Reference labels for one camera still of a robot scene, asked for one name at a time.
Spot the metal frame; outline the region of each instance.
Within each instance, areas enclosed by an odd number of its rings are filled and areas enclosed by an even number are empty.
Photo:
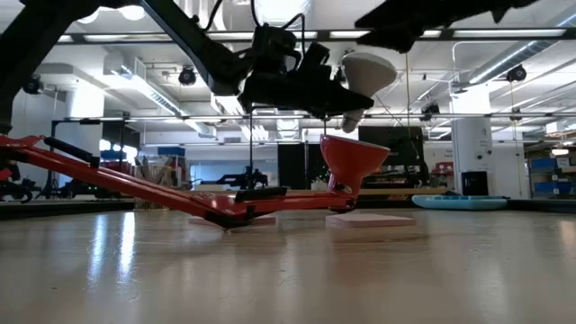
[[[576,112],[492,112],[492,113],[400,113],[400,114],[366,114],[365,119],[374,120],[398,120],[398,119],[461,119],[461,118],[574,118]],[[293,120],[293,119],[315,119],[308,114],[295,115],[254,115],[254,120]],[[130,117],[86,117],[86,118],[66,118],[56,122],[162,122],[172,120],[202,122],[206,120],[220,119],[223,121],[245,120],[250,119],[250,115],[189,115],[176,117],[173,115],[164,116],[130,116]]]
[[[306,41],[342,42],[356,41],[369,30],[314,30],[306,31]],[[477,36],[459,36],[460,33],[477,33]],[[253,31],[209,31],[208,38],[219,43],[250,43]],[[299,32],[294,35],[302,39]],[[425,31],[416,41],[576,41],[576,28],[448,28]],[[176,41],[164,32],[74,32],[64,34],[58,46],[73,45],[163,45]]]

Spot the pink foam pad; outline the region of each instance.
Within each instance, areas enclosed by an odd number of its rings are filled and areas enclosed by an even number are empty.
[[[349,228],[416,225],[415,220],[406,217],[377,215],[377,214],[356,214],[356,213],[328,216],[326,218],[326,223],[332,226],[349,227]]]
[[[218,226],[213,222],[209,222],[202,217],[192,216],[188,223],[193,225],[208,225],[208,226]],[[276,216],[262,216],[252,220],[252,226],[263,226],[263,225],[275,225]]]

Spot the table surface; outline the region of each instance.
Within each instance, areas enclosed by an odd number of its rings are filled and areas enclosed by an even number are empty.
[[[418,225],[333,229],[325,211],[230,233],[176,211],[4,221],[0,323],[576,322],[571,215],[366,212]]]

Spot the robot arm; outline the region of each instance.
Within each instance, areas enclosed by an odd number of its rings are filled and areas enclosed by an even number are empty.
[[[538,0],[387,0],[355,23],[356,28],[373,31],[358,44],[410,51],[426,29],[449,27],[452,23],[490,12],[500,23],[508,10],[523,8]]]
[[[14,49],[2,53],[0,134],[11,129],[12,102],[22,85],[70,24],[93,14],[100,6],[141,5],[190,57],[210,90],[215,95],[240,95],[239,100],[249,113],[253,104],[259,103],[324,117],[367,109],[374,103],[330,79],[330,67],[325,65],[329,51],[319,44],[303,56],[299,67],[288,71],[285,57],[300,61],[301,55],[294,50],[296,37],[285,27],[256,27],[252,49],[241,57],[211,40],[198,25],[197,17],[188,18],[170,0],[21,1],[25,7],[0,38],[0,48]]]

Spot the security camera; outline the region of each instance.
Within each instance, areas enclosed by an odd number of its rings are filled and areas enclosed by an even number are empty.
[[[178,77],[178,81],[182,86],[193,86],[196,83],[196,72],[192,66],[182,67],[182,72]]]
[[[507,74],[506,74],[506,80],[508,82],[514,82],[514,81],[524,81],[526,80],[527,77],[527,72],[526,70],[522,67],[522,65],[519,65],[517,67],[512,68]]]
[[[32,75],[22,90],[28,95],[41,95],[44,93],[44,84],[40,75]]]

